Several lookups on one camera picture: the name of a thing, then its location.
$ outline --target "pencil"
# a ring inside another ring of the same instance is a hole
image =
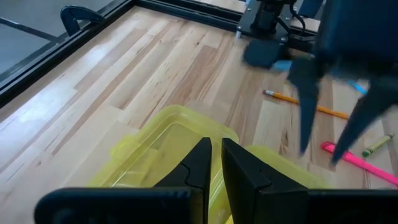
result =
[[[265,95],[269,95],[269,96],[275,97],[275,98],[280,99],[280,100],[284,100],[284,101],[288,101],[288,102],[291,102],[291,103],[295,103],[297,105],[299,104],[298,100],[293,99],[293,98],[288,97],[288,96],[284,96],[284,95],[282,95],[280,93],[276,93],[274,91],[264,90],[262,93],[265,94]],[[342,113],[342,112],[339,112],[339,111],[333,111],[333,110],[328,109],[328,108],[323,107],[323,106],[318,106],[317,110],[322,112],[322,113],[326,113],[326,114],[330,114],[330,115],[336,116],[338,118],[343,118],[343,119],[348,119],[349,118],[348,114],[345,114],[345,113]]]

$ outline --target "black metal frame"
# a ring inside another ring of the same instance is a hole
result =
[[[251,4],[255,3],[257,3],[256,0],[251,0]],[[107,13],[104,13],[104,20],[102,22],[88,24],[61,44],[53,46],[44,54],[0,82],[0,108],[30,87],[34,82],[43,77],[47,72],[134,6],[145,7],[231,32],[239,31],[240,22],[247,17],[247,12],[236,12],[193,0],[125,0],[117,4],[113,9],[110,9]],[[284,17],[290,17],[290,14],[285,9],[283,10],[283,15]],[[282,35],[287,34],[286,32],[283,33],[282,29],[283,27],[278,26],[276,35],[280,35],[281,33]],[[300,40],[300,38],[303,38],[303,34],[298,29],[291,28],[290,30],[291,34],[293,36],[296,35],[298,38],[290,36],[289,41],[285,44],[290,48],[306,52],[310,51],[311,44],[308,44],[303,39]],[[304,36],[310,37],[313,35],[314,33],[311,32],[304,34]],[[251,34],[250,36],[263,38],[260,34]]]

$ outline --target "wood grain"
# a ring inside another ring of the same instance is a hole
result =
[[[236,11],[244,3],[207,1]],[[308,22],[317,29],[317,23]],[[346,121],[318,114],[308,151],[297,158],[296,105],[262,95],[297,97],[286,74],[245,66],[248,39],[135,7],[0,110],[0,221],[32,223],[35,203],[63,186],[84,186],[109,160],[109,148],[163,107],[187,106],[234,129],[240,144],[269,146],[339,188],[395,188],[345,162],[328,168],[322,141],[336,141]],[[359,97],[325,78],[320,104],[350,113]],[[353,146],[355,154],[388,132],[391,111]],[[369,159],[398,175],[397,139]]]

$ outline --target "transparent yellow bin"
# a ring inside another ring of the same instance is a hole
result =
[[[228,211],[212,209],[215,195],[222,195],[221,140],[239,142],[236,133],[226,126],[179,105],[162,109],[135,136],[125,136],[111,150],[105,165],[89,187],[152,187],[165,177],[203,137],[210,137],[211,184],[209,217],[229,217]]]

